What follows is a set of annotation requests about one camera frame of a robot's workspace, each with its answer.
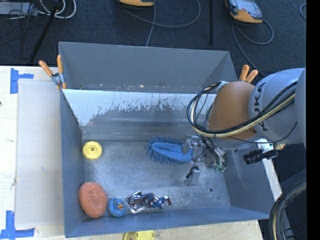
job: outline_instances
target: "blue brush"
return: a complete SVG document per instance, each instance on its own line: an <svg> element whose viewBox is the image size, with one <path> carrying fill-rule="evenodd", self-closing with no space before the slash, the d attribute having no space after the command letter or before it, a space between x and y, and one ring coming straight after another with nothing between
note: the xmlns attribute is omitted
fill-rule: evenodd
<svg viewBox="0 0 320 240"><path fill-rule="evenodd" d="M192 158L192 149L189 148L187 153L183 153L183 142L171 137L158 137L149 140L146 149L147 154L152 160L161 164L185 164L189 163Z"/></svg>

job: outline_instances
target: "black pole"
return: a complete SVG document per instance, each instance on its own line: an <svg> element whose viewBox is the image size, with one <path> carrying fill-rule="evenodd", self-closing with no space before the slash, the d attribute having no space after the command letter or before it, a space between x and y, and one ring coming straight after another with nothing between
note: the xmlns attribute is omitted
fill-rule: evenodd
<svg viewBox="0 0 320 240"><path fill-rule="evenodd" d="M213 41L213 0L209 0L209 45L212 46Z"/></svg>
<svg viewBox="0 0 320 240"><path fill-rule="evenodd" d="M29 64L32 64L34 62L34 59L35 59L35 57L36 57L36 55L37 55L37 53L39 51L39 48L40 48L43 40L45 39L45 36L46 36L47 31L48 31L48 29L49 29L49 27L51 25L51 22L53 21L57 10L61 6L61 2L62 2L62 0L55 0L54 8L53 8L53 10L52 10L52 12L50 14L50 18L48 19L48 21L47 21L47 23L46 23L46 25L44 27L44 30L43 30L38 42L36 43L36 45L35 45L35 47L33 49L33 52L31 53Z"/></svg>

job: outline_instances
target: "bin floor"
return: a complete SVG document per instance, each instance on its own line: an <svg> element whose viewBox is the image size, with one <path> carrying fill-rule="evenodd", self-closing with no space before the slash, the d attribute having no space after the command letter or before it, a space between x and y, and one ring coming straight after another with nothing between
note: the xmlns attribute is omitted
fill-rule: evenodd
<svg viewBox="0 0 320 240"><path fill-rule="evenodd" d="M147 141L97 142L102 146L101 156L96 160L83 158L85 181L99 183L109 198L125 200L141 191L169 196L172 205L166 203L164 210L231 206L224 175L208 169L204 161L197 162L201 170L197 185L186 186L184 180L192 164L161 164L152 160L147 154ZM143 212L158 210L146 208Z"/></svg>

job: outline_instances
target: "yellow ball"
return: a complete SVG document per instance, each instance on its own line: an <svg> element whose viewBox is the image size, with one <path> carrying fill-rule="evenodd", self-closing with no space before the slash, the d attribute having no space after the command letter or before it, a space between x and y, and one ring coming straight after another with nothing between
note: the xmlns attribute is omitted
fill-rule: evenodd
<svg viewBox="0 0 320 240"><path fill-rule="evenodd" d="M88 141L82 148L83 155L86 159L96 160L102 154L102 147L96 141Z"/></svg>

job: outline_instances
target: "gray metal bin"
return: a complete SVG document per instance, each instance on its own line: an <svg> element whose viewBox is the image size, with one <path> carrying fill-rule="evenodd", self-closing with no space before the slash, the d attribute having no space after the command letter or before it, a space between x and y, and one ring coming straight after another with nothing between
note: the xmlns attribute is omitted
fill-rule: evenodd
<svg viewBox="0 0 320 240"><path fill-rule="evenodd" d="M185 186L191 164L160 164L147 155L152 137L194 135L187 105L206 84L236 81L228 51L60 42L67 89L60 92L64 233L81 237L261 220L274 203L264 164L247 165L231 151L217 172L199 162L197 185ZM215 95L210 94L209 102ZM204 106L200 116L209 107ZM97 141L91 161L82 147ZM141 191L168 195L172 205L97 219L82 210L78 191L99 183L109 198Z"/></svg>

